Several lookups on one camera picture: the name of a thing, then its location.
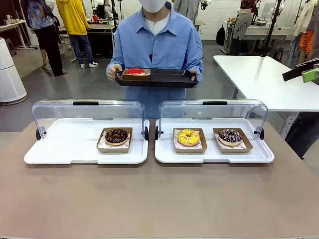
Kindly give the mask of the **white printed paper liner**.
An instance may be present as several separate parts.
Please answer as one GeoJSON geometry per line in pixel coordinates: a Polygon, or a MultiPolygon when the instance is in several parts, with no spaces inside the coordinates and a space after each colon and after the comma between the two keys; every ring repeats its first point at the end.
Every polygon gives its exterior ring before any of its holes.
{"type": "Polygon", "coordinates": [[[195,146],[184,146],[184,145],[180,144],[180,143],[178,142],[178,140],[177,140],[177,134],[178,134],[178,132],[181,131],[181,130],[183,130],[183,129],[175,129],[175,130],[174,130],[174,133],[173,133],[173,135],[174,135],[174,146],[175,146],[176,149],[201,149],[201,148],[202,148],[201,140],[200,140],[199,143],[198,143],[197,145],[195,145],[195,146]]]}
{"type": "Polygon", "coordinates": [[[225,145],[223,144],[220,139],[219,139],[219,135],[216,133],[215,134],[216,140],[217,140],[217,144],[219,145],[219,147],[221,149],[246,149],[245,143],[243,141],[240,142],[240,144],[236,145],[236,146],[229,146],[229,145],[225,145]]]}
{"type": "Polygon", "coordinates": [[[100,150],[115,150],[115,149],[128,149],[130,146],[130,138],[131,134],[128,133],[128,136],[119,143],[112,143],[106,140],[107,132],[104,131],[99,142],[97,144],[97,148],[100,150]]]}

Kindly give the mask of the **white air purifier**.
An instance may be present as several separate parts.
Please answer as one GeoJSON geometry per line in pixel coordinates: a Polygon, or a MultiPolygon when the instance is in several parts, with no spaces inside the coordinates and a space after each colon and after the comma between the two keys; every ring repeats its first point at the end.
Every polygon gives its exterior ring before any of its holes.
{"type": "Polygon", "coordinates": [[[0,105],[14,105],[26,99],[27,92],[6,41],[0,37],[0,105]]]}

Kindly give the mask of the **person in patterned shirt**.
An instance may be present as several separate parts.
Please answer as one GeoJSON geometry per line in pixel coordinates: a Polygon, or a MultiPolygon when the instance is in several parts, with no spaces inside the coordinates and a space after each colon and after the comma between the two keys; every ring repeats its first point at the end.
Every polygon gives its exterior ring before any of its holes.
{"type": "Polygon", "coordinates": [[[58,35],[54,27],[54,3],[49,0],[20,0],[27,26],[34,31],[39,48],[45,50],[52,73],[55,77],[64,75],[58,45],[58,35]]]}

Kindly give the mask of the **person's right hand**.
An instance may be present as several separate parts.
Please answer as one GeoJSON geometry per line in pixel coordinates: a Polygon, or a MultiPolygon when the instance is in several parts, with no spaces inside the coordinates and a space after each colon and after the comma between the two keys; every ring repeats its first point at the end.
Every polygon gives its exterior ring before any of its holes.
{"type": "Polygon", "coordinates": [[[119,64],[111,64],[107,68],[107,78],[110,81],[115,81],[117,72],[122,72],[122,66],[119,64]]]}

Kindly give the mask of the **chocolate sprinkle donut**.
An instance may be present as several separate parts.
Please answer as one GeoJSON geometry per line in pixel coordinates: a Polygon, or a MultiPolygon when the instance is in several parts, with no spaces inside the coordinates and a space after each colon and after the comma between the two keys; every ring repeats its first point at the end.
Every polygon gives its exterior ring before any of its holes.
{"type": "Polygon", "coordinates": [[[128,133],[121,128],[115,128],[105,133],[105,142],[111,146],[123,145],[127,139],[128,133]]]}

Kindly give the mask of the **blue-sleeved left forearm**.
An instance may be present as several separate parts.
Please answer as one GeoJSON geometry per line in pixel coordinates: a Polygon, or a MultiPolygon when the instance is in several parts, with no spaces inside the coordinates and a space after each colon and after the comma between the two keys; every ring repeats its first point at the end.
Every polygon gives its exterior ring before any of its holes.
{"type": "Polygon", "coordinates": [[[201,74],[203,70],[202,54],[199,53],[188,57],[186,69],[201,74]]]}

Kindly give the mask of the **person in yellow jacket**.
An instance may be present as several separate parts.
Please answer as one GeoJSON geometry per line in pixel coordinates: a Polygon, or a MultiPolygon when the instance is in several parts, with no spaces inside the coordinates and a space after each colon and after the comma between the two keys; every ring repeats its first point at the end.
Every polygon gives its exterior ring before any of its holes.
{"type": "Polygon", "coordinates": [[[80,44],[84,47],[89,67],[95,68],[98,63],[94,61],[90,42],[87,36],[89,25],[86,19],[82,0],[55,0],[64,27],[70,37],[75,56],[81,68],[85,62],[80,52],[80,44]]]}

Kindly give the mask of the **yellow glazed donut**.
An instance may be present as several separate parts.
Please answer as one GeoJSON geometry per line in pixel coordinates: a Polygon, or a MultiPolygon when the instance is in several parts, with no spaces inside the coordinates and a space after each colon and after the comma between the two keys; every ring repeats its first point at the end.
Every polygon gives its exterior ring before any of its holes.
{"type": "Polygon", "coordinates": [[[183,129],[178,132],[177,140],[184,146],[195,146],[200,141],[199,132],[191,129],[183,129]]]}
{"type": "Polygon", "coordinates": [[[203,130],[201,128],[189,128],[189,129],[200,131],[200,140],[201,140],[202,148],[201,149],[176,149],[175,148],[176,152],[177,153],[204,153],[207,150],[207,142],[206,142],[203,130]]]}

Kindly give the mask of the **black serving tray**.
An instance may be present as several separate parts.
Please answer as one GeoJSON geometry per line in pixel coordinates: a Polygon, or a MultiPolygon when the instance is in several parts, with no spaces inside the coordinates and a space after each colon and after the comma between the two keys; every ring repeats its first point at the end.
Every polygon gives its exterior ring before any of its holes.
{"type": "Polygon", "coordinates": [[[115,81],[121,86],[130,87],[166,87],[166,88],[193,88],[199,81],[191,80],[188,70],[177,69],[150,69],[151,75],[147,81],[122,80],[122,73],[117,72],[115,81]]]}

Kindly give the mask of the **person in blue shirt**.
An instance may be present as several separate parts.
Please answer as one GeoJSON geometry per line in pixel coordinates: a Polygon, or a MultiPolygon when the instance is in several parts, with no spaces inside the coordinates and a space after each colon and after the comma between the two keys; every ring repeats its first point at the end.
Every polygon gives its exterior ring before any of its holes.
{"type": "Polygon", "coordinates": [[[202,54],[202,42],[193,23],[168,1],[156,13],[142,7],[126,17],[119,23],[114,41],[114,51],[123,54],[123,70],[187,70],[188,57],[202,54]]]}

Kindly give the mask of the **black background workbench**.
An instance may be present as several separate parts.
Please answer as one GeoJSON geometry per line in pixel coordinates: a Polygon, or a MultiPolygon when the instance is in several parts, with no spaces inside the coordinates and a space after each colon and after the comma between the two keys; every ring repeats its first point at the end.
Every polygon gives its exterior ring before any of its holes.
{"type": "Polygon", "coordinates": [[[93,55],[97,58],[111,58],[114,49],[115,26],[108,20],[88,21],[88,39],[93,55]]]}

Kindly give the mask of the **chocolate sprinkled donut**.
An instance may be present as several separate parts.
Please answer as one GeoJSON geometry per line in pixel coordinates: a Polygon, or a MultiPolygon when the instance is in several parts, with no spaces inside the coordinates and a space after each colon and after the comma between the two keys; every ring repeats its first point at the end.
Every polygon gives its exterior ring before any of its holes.
{"type": "MultiPolygon", "coordinates": [[[[132,127],[108,127],[108,128],[103,128],[99,139],[101,138],[101,136],[102,136],[104,131],[109,131],[109,130],[112,130],[112,129],[115,129],[115,128],[121,128],[121,129],[125,130],[127,133],[130,133],[131,134],[130,143],[131,143],[131,139],[132,139],[132,136],[133,136],[133,128],[132,127]]],[[[103,150],[103,151],[98,149],[98,151],[100,153],[128,153],[129,149],[130,149],[130,146],[129,146],[128,149],[115,149],[115,150],[103,150]]]]}

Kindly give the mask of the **dark grey fabric cover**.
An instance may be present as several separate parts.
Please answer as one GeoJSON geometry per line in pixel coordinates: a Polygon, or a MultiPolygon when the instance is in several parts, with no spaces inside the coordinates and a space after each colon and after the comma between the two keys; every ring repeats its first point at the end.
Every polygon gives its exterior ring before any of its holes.
{"type": "Polygon", "coordinates": [[[300,112],[285,141],[300,159],[319,139],[319,112],[300,112]]]}

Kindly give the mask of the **blue-sleeved right forearm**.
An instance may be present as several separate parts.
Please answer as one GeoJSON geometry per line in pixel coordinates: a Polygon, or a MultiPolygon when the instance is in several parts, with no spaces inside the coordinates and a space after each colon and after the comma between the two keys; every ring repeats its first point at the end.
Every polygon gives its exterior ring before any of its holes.
{"type": "Polygon", "coordinates": [[[107,70],[115,65],[120,65],[122,68],[124,68],[124,60],[123,60],[123,54],[122,53],[118,53],[115,52],[113,53],[112,59],[110,61],[110,63],[107,66],[107,70]]]}

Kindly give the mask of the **chocolate donut white drizzle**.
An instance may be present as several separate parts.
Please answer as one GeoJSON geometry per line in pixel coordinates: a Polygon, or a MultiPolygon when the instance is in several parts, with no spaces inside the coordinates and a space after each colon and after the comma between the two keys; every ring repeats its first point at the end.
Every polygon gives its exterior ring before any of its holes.
{"type": "Polygon", "coordinates": [[[238,131],[229,128],[220,130],[218,138],[221,143],[227,146],[238,146],[243,140],[242,135],[238,131]]]}

